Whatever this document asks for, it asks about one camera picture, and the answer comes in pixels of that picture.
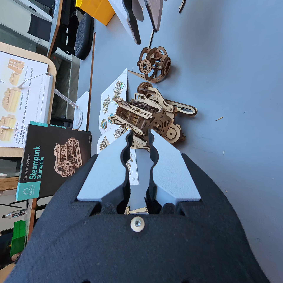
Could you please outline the round wooden cage assembly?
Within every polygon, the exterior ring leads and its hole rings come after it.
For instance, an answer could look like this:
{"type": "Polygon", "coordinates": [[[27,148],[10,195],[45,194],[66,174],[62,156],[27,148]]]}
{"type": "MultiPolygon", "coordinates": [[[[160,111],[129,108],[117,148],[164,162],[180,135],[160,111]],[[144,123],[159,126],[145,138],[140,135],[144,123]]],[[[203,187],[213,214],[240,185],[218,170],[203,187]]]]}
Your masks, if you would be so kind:
{"type": "Polygon", "coordinates": [[[140,73],[128,70],[129,73],[152,83],[160,82],[169,72],[171,59],[164,47],[144,47],[137,62],[140,73]]]}

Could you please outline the green box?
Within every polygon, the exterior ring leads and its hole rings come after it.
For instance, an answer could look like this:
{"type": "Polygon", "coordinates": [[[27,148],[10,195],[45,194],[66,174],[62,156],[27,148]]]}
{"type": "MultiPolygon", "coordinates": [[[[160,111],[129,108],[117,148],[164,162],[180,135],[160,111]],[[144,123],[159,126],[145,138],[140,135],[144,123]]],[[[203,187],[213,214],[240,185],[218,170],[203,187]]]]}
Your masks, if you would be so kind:
{"type": "Polygon", "coordinates": [[[23,251],[27,238],[27,221],[20,220],[14,223],[10,247],[10,257],[23,251]]]}

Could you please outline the yellow box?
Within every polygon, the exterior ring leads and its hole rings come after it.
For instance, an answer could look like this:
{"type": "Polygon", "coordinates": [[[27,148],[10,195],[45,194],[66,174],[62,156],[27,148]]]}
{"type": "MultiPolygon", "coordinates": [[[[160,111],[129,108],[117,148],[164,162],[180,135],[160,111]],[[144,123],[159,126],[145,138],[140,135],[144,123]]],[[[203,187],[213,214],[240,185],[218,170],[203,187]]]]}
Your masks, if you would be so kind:
{"type": "Polygon", "coordinates": [[[86,12],[104,26],[107,26],[115,14],[108,0],[76,0],[76,7],[86,12]]]}

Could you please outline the black model kit box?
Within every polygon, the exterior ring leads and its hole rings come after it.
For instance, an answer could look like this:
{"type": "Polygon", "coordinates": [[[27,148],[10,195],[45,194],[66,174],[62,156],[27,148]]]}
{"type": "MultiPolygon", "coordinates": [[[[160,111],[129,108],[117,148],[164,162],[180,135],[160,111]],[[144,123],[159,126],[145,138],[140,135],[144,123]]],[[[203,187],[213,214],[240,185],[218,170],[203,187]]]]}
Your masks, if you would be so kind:
{"type": "Polygon", "coordinates": [[[91,157],[91,132],[30,122],[16,201],[52,196],[91,157]]]}

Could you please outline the white instruction booklet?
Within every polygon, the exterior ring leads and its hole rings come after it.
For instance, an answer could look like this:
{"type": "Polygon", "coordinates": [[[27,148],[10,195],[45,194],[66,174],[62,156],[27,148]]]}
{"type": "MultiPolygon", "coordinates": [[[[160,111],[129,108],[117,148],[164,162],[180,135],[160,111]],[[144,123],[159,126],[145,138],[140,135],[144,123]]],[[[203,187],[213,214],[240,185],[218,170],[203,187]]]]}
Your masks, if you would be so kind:
{"type": "Polygon", "coordinates": [[[126,100],[127,83],[128,74],[127,69],[125,69],[101,95],[101,109],[98,120],[101,136],[97,142],[97,154],[126,132],[126,129],[123,129],[120,125],[111,122],[110,118],[114,117],[118,107],[114,99],[122,98],[126,100]]]}

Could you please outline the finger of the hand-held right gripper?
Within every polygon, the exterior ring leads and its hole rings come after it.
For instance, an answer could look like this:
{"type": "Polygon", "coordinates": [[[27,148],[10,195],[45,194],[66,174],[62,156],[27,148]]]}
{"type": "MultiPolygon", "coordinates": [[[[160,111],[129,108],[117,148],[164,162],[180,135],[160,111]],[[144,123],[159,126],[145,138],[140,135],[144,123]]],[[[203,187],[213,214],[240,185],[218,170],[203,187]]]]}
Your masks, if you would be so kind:
{"type": "Polygon", "coordinates": [[[151,20],[154,32],[160,28],[163,0],[145,0],[145,5],[151,20]]]}
{"type": "Polygon", "coordinates": [[[109,0],[127,33],[137,45],[141,44],[137,21],[143,21],[143,10],[138,0],[109,0]]]}

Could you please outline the small flat wooden part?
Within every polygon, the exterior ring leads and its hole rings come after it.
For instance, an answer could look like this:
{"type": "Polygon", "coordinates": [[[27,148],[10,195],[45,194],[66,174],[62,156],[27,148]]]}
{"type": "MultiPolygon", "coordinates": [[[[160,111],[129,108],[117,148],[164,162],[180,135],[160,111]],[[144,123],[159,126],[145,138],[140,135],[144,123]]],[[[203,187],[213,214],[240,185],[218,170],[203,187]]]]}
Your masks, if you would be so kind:
{"type": "Polygon", "coordinates": [[[127,206],[124,214],[125,215],[129,215],[129,214],[148,214],[148,209],[147,209],[147,207],[142,207],[142,208],[131,210],[130,206],[127,206]]]}

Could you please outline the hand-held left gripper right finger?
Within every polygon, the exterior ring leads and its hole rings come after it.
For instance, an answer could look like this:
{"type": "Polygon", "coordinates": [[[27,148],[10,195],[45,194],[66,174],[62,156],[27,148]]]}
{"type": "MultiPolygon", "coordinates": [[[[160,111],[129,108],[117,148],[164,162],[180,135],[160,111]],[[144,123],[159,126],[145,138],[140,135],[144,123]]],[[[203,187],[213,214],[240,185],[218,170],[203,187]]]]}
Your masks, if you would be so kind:
{"type": "Polygon", "coordinates": [[[149,187],[145,203],[149,214],[159,214],[162,207],[171,203],[201,200],[181,152],[154,130],[148,130],[150,158],[149,187]]]}

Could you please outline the white document stand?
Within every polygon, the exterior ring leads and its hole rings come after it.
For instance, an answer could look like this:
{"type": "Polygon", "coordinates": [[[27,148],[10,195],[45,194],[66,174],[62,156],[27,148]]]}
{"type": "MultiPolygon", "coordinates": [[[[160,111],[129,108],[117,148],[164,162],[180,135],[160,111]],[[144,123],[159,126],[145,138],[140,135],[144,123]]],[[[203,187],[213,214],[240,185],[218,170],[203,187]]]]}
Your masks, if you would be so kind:
{"type": "Polygon", "coordinates": [[[76,102],[71,101],[69,98],[60,93],[57,89],[52,89],[52,84],[54,77],[51,73],[43,73],[41,75],[32,77],[30,80],[25,80],[20,83],[17,88],[22,89],[24,84],[37,77],[43,77],[44,81],[44,91],[43,91],[43,102],[40,106],[40,117],[36,122],[49,123],[48,118],[48,105],[47,103],[51,100],[51,95],[56,94],[68,104],[74,108],[74,118],[73,118],[73,128],[77,130],[87,130],[87,114],[88,114],[88,103],[89,103],[89,92],[86,91],[76,102]]]}

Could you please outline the white laminated instruction sheet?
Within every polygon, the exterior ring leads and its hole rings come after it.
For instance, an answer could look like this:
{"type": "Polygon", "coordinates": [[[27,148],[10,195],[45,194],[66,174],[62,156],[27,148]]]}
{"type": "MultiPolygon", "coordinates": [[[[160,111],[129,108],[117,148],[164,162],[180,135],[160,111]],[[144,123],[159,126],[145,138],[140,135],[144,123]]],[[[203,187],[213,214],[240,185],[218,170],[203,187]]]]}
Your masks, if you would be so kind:
{"type": "Polygon", "coordinates": [[[48,64],[0,52],[0,146],[23,148],[30,122],[46,122],[53,76],[48,64]]]}

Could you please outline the light wooden side table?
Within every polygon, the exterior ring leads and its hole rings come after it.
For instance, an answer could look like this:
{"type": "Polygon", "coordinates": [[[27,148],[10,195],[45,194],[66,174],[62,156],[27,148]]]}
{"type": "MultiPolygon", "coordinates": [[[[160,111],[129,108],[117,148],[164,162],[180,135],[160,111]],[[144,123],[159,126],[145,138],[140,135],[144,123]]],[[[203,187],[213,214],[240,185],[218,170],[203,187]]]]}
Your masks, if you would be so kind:
{"type": "MultiPolygon", "coordinates": [[[[52,86],[50,86],[50,95],[49,95],[49,104],[48,104],[48,115],[44,118],[44,123],[50,123],[51,113],[52,113],[52,105],[54,98],[54,90],[55,90],[55,80],[56,80],[56,67],[54,63],[44,55],[31,52],[19,47],[12,46],[10,44],[0,42],[0,50],[2,52],[12,54],[18,57],[27,58],[30,60],[47,63],[48,64],[48,72],[53,76],[52,86]]],[[[23,148],[16,147],[0,147],[0,157],[22,157],[23,156],[23,148]]]]}

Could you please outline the small glue tube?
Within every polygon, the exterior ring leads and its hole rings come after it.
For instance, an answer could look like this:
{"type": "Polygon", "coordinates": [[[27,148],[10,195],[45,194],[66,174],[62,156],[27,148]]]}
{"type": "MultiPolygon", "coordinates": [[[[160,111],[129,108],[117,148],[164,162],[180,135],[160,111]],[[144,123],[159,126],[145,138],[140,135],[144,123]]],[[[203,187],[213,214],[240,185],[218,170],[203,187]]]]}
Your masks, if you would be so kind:
{"type": "Polygon", "coordinates": [[[16,217],[21,217],[24,216],[27,213],[28,209],[21,209],[21,210],[16,210],[16,211],[12,211],[9,214],[3,215],[2,219],[13,219],[16,217]]]}

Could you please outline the black chair back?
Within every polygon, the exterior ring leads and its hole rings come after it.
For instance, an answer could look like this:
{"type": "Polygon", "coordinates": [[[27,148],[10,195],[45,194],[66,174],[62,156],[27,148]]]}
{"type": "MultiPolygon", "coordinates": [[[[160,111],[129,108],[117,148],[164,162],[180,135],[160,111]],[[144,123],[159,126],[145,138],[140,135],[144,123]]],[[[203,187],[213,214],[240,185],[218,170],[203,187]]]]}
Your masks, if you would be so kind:
{"type": "Polygon", "coordinates": [[[49,42],[52,23],[31,14],[28,34],[49,42]]]}

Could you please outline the black mesh office chair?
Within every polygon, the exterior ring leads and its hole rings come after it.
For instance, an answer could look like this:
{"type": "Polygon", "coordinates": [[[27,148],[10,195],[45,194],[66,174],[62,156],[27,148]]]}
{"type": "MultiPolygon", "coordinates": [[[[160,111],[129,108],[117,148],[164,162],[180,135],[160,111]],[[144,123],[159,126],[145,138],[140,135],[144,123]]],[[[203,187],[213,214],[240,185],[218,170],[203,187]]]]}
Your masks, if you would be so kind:
{"type": "Polygon", "coordinates": [[[57,46],[66,54],[85,60],[93,42],[94,19],[83,12],[79,21],[75,4],[76,1],[63,1],[57,46]]]}

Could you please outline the wooden submarine model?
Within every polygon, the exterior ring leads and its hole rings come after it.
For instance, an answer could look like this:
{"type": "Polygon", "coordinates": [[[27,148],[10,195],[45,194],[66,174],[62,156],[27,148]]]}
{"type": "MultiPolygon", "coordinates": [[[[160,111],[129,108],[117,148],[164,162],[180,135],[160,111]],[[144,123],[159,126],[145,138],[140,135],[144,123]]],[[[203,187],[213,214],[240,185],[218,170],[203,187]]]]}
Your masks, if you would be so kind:
{"type": "Polygon", "coordinates": [[[143,82],[137,87],[135,98],[129,102],[114,98],[118,104],[114,116],[109,116],[112,123],[124,130],[133,131],[132,149],[146,149],[150,152],[148,131],[152,129],[166,141],[174,145],[184,141],[181,126],[174,124],[178,113],[194,117],[197,108],[191,105],[166,100],[151,83],[143,82]]]}

